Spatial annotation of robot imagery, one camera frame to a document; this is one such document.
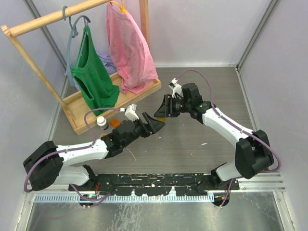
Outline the yellow two-compartment pill box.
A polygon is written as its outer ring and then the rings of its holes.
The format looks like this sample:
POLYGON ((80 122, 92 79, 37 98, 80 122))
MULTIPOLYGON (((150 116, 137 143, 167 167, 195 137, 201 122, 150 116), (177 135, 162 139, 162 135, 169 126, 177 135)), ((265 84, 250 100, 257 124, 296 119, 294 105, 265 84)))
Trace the yellow two-compartment pill box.
POLYGON ((158 117, 157 120, 159 120, 161 122, 166 122, 166 118, 164 118, 164 117, 158 117))

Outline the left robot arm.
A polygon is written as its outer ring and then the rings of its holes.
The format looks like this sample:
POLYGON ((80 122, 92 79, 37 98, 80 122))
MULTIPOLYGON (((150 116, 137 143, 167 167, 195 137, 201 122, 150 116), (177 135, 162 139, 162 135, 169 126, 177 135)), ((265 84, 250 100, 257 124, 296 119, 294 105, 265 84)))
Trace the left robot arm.
POLYGON ((136 139, 154 135, 165 126, 165 122, 150 117, 146 112, 142 115, 144 120, 126 109, 127 119, 111 133, 93 142, 70 146, 44 142, 23 163, 27 173, 24 191, 41 191, 54 183, 81 186, 86 191, 94 189, 94 172, 89 166, 77 167, 76 164, 115 157, 136 139))

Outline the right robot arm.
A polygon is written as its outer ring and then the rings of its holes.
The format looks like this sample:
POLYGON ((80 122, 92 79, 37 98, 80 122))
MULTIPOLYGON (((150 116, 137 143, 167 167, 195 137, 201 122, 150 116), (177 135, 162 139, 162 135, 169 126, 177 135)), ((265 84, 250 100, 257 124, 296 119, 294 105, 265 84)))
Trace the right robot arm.
POLYGON ((274 164, 264 131, 252 131, 227 117, 212 102, 203 100, 194 83, 180 85, 174 79, 169 87, 172 94, 164 95, 155 117, 178 117, 181 113, 189 113, 191 118, 218 132, 235 148, 233 161, 211 170, 210 182, 215 189, 223 189, 234 178, 250 179, 274 164))

